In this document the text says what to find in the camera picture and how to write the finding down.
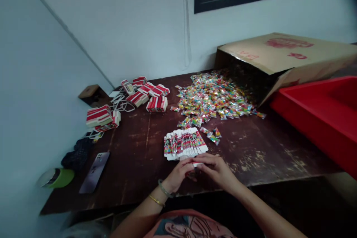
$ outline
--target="red plastic tray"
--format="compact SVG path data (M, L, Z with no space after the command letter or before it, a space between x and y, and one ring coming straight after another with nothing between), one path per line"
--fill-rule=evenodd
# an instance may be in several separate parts
M357 180L357 77L283 88L270 106Z

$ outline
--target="bracelet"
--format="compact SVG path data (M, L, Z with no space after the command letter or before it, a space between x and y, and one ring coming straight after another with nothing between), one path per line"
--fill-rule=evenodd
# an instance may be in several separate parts
M158 205L161 205L162 207L165 207L165 204L161 203L159 200L156 200L154 197L152 197L151 194L149 194L149 197L150 197L154 202L156 202Z
M157 181L157 183L158 183L159 186L160 186L160 189L164 192L164 194L165 194L167 197L173 198L174 196L171 195L171 194L169 194L169 193L167 192L167 190L165 190L165 188L164 188L163 185L161 184L162 182L163 182L162 179L159 179L159 180Z

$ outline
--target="black fabric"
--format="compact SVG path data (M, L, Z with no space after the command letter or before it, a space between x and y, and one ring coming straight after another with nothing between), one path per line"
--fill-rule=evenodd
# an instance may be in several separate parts
M93 140L83 138L77 140L72 152L68 152L63 157L61 164L64 168L80 171L88 159L88 153L93 146Z

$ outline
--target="pink shirt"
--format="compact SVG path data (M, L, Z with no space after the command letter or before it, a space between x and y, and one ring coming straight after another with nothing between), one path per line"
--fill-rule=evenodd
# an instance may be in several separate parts
M162 214L144 238L235 237L226 227L192 209Z

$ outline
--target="wooden table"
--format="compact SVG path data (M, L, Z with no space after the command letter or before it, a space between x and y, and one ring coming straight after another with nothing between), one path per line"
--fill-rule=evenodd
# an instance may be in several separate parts
M192 74L153 80L170 88L165 113L148 113L144 106L122 113L117 129L107 131L94 146L85 167L73 181L55 189L41 214L110 208L142 201L171 172L176 161L163 156L164 136L177 129L185 116L170 111L179 97L175 85L191 85ZM267 114L240 119L211 119L203 126L218 127L223 138L218 146L202 134L209 153L219 154L236 177L247 186L304 179L342 171L316 146L269 108L259 109ZM110 152L107 166L93 194L78 191L94 158L100 152ZM184 180L179 193L198 194L217 190L211 181Z

